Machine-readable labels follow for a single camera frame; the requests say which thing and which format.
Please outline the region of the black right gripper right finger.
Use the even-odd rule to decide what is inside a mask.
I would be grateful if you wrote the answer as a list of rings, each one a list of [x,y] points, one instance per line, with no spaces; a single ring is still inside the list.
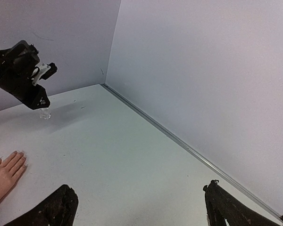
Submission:
[[[278,226],[279,224],[245,206],[223,189],[218,180],[203,187],[210,226]]]

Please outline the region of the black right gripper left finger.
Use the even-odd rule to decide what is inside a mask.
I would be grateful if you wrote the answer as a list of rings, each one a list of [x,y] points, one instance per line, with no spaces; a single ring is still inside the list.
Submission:
[[[64,184],[30,211],[5,226],[72,226],[77,208],[77,194]]]

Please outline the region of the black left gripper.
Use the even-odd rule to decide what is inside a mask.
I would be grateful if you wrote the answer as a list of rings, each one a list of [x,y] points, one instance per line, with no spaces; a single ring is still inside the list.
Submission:
[[[32,110],[50,106],[45,88],[34,86],[28,79],[1,77],[0,88]]]

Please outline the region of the clear nail polish bottle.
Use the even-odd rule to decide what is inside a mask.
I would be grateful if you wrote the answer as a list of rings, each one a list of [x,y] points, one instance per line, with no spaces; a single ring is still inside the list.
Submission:
[[[41,119],[48,120],[51,118],[51,111],[49,108],[41,108],[39,110],[39,116]]]

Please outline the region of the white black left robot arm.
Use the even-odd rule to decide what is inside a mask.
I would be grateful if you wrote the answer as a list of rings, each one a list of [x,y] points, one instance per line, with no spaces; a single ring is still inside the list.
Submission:
[[[32,110],[50,106],[46,90],[38,82],[58,70],[54,63],[41,63],[38,54],[35,46],[25,40],[0,49],[0,88]]]

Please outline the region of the mannequin hand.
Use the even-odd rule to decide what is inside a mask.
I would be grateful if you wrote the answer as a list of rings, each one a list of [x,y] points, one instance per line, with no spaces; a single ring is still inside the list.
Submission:
[[[14,151],[4,160],[0,158],[0,201],[14,188],[26,170],[23,151]]]

